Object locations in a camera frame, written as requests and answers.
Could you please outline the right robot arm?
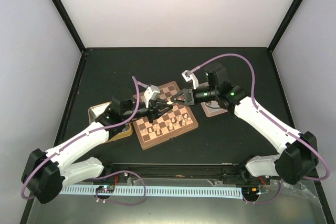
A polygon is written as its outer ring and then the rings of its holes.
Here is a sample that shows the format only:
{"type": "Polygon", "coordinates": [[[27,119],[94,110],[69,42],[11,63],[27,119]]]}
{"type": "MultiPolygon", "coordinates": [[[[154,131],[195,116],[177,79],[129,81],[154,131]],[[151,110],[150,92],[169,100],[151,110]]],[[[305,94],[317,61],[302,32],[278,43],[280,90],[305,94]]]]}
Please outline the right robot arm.
{"type": "Polygon", "coordinates": [[[277,151],[276,155],[255,156],[238,171],[239,179],[252,183],[259,176],[277,176],[294,185],[307,176],[318,164],[317,140],[310,133],[301,133],[265,110],[240,86],[230,83],[224,66],[212,63],[204,68],[207,84],[199,85],[195,74],[182,72],[192,87],[184,88],[171,97],[173,103],[194,106],[216,101],[227,110],[258,131],[277,151]]]}

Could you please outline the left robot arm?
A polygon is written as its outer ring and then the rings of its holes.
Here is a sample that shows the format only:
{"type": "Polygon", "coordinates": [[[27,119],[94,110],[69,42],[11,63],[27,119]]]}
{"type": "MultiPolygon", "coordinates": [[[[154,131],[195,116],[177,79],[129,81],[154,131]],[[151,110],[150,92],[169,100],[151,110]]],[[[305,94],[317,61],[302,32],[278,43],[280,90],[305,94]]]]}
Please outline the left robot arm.
{"type": "Polygon", "coordinates": [[[21,178],[21,197],[35,197],[46,204],[65,187],[77,182],[91,178],[108,181],[113,174],[111,166],[95,157],[82,162],[77,161],[78,158],[121,133],[132,120],[147,118],[153,121],[170,111],[171,102],[160,99],[159,93],[155,86],[150,86],[142,101],[139,95],[134,98],[131,90],[120,89],[82,132],[46,151],[39,148],[32,151],[21,178]]]}

